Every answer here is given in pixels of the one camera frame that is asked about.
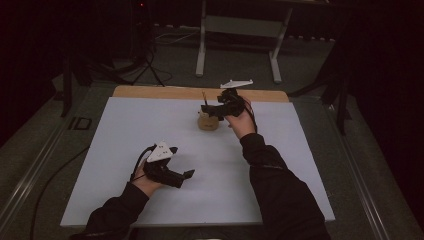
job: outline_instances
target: floor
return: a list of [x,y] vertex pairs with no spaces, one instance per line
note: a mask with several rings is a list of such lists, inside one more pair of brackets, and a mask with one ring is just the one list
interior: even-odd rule
[[[283,83],[276,85],[267,55],[272,42],[248,39],[246,46],[246,39],[229,41],[226,35],[208,35],[204,76],[197,78],[198,30],[157,29],[157,36],[153,66],[159,78],[168,86],[183,87],[216,88],[229,79],[252,79],[254,84],[248,88],[292,92],[314,80],[332,47],[332,42],[287,38],[278,57]],[[135,80],[139,73],[141,69],[122,77]],[[32,235],[33,239],[66,239],[81,231],[59,224],[84,162],[86,152],[81,151],[90,145],[106,101],[117,86],[99,74],[93,77],[91,87],[74,83],[73,108],[66,118],[60,117],[62,103],[52,99],[0,149],[1,239]],[[52,80],[59,90],[61,79]],[[158,82],[147,70],[136,85]],[[332,238],[424,239],[354,96],[349,96],[349,119],[342,136],[335,128],[334,106],[320,102],[322,90],[290,100],[336,214],[336,221],[327,223]],[[73,118],[93,122],[87,130],[78,130]]]

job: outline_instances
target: black jacket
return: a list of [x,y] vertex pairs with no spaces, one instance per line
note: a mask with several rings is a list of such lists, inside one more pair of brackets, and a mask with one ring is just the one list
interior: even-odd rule
[[[250,183],[258,201],[266,239],[330,239],[322,215],[308,186],[286,166],[279,152],[265,145],[259,134],[240,139],[243,157],[251,165]],[[86,229],[72,240],[115,240],[126,236],[149,198],[131,183],[120,197],[95,210]]]

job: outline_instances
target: table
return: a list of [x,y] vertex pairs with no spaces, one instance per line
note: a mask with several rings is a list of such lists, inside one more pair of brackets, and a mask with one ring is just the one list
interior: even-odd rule
[[287,10],[282,22],[214,16],[206,13],[206,0],[203,0],[202,19],[200,21],[200,47],[197,57],[196,76],[203,76],[206,55],[205,37],[206,31],[210,31],[261,37],[275,37],[277,39],[276,45],[274,49],[269,52],[269,60],[274,82],[277,84],[281,83],[282,79],[277,56],[280,51],[281,44],[283,43],[284,34],[286,33],[292,10],[292,8]]
[[[134,226],[260,224],[260,211],[248,181],[249,166],[243,161],[238,139],[224,123],[214,132],[199,130],[197,117],[191,115],[203,104],[202,91],[214,104],[222,89],[118,87],[103,112],[61,225],[84,225],[93,209],[120,194],[141,151],[164,140],[158,136],[179,147],[168,165],[171,170],[182,173],[194,168],[196,172],[181,189],[158,190]],[[252,100],[259,132],[267,143],[276,146],[288,167],[309,185],[326,219],[334,220],[287,95],[282,91],[238,92]],[[108,178],[93,177],[98,174]]]

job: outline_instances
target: white board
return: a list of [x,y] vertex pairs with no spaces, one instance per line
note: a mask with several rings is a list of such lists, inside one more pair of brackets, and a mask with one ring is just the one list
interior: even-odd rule
[[[226,121],[213,132],[198,129],[201,104],[203,100],[110,98],[61,226],[85,225],[92,211],[122,193],[141,152],[162,140],[178,147],[169,169],[195,173],[180,189],[157,190],[134,226],[261,223],[239,140]],[[252,107],[265,142],[307,183],[325,219],[334,220],[293,105],[253,102]]]

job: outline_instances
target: equipment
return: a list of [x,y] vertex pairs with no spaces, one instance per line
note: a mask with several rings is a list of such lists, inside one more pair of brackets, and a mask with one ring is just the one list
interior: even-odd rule
[[144,154],[148,151],[152,151],[144,163],[143,171],[145,176],[152,181],[159,182],[171,187],[181,188],[184,180],[193,176],[194,169],[184,172],[183,174],[169,170],[166,165],[171,160],[171,156],[174,155],[177,150],[178,148],[176,147],[169,148],[164,141],[157,145],[155,144],[154,146],[146,148],[146,150],[144,150],[138,158],[137,164],[134,167],[134,171],[131,174],[130,181],[137,179],[135,174],[141,160],[143,159]]
[[[234,117],[238,117],[246,108],[246,104],[250,105],[244,98],[238,95],[235,87],[240,87],[244,85],[252,84],[253,81],[232,81],[221,84],[221,88],[225,88],[225,90],[218,96],[218,102],[223,103],[220,106],[212,106],[208,105],[205,98],[205,105],[201,105],[202,112],[207,113],[209,117],[218,117],[219,121],[224,120],[225,116],[232,115]],[[255,124],[255,117],[253,115],[253,110],[250,108],[247,111],[250,117]]]

